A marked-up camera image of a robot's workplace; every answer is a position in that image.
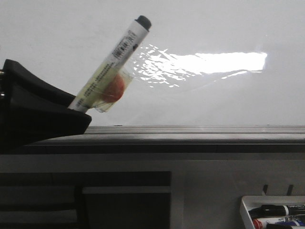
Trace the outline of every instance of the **whiteboard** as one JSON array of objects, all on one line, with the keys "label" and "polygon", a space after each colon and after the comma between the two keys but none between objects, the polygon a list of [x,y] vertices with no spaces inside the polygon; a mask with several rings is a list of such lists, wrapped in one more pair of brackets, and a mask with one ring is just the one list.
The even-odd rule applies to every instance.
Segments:
[{"label": "whiteboard", "polygon": [[134,77],[92,126],[304,125],[305,1],[1,0],[0,62],[76,95],[130,23]]}]

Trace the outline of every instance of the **white plastic tray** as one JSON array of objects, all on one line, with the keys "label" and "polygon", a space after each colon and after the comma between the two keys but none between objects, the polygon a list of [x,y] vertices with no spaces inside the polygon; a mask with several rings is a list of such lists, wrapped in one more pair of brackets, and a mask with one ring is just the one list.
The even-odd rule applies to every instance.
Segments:
[{"label": "white plastic tray", "polygon": [[240,214],[246,229],[255,229],[249,212],[262,204],[292,205],[305,203],[305,196],[244,196],[240,205]]}]

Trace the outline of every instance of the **white surface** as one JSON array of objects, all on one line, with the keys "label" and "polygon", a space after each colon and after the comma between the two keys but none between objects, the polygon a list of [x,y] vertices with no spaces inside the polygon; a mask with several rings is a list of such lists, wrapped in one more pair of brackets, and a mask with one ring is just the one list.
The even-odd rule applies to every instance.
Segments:
[{"label": "white surface", "polygon": [[91,125],[303,125],[304,10],[302,0],[1,0],[0,62],[76,94],[144,15],[150,33],[126,65],[135,79],[108,113],[88,112]]},{"label": "white surface", "polygon": [[293,205],[305,203],[304,196],[244,196],[240,205],[240,214],[246,229],[255,229],[249,215],[250,210],[262,204]]}]

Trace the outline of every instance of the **whiteboard marker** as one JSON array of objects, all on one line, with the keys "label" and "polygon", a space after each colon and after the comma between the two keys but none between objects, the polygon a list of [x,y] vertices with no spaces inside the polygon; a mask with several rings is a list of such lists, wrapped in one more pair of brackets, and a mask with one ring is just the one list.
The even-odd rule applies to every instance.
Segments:
[{"label": "whiteboard marker", "polygon": [[92,108],[94,103],[102,96],[103,91],[114,80],[119,70],[148,34],[150,27],[151,22],[144,16],[140,16],[134,20],[120,42],[101,63],[68,108],[83,113],[86,113],[88,109]]}]

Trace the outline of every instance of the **barcode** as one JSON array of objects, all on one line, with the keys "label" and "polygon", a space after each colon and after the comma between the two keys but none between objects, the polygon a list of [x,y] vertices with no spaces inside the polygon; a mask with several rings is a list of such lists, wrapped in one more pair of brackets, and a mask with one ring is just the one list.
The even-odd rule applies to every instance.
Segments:
[{"label": "barcode", "polygon": [[130,46],[132,45],[133,41],[136,39],[136,35],[132,31],[128,31],[128,35],[123,37],[123,39],[120,41],[118,46],[113,51],[114,57],[117,59],[120,59],[127,50],[129,50]]}]

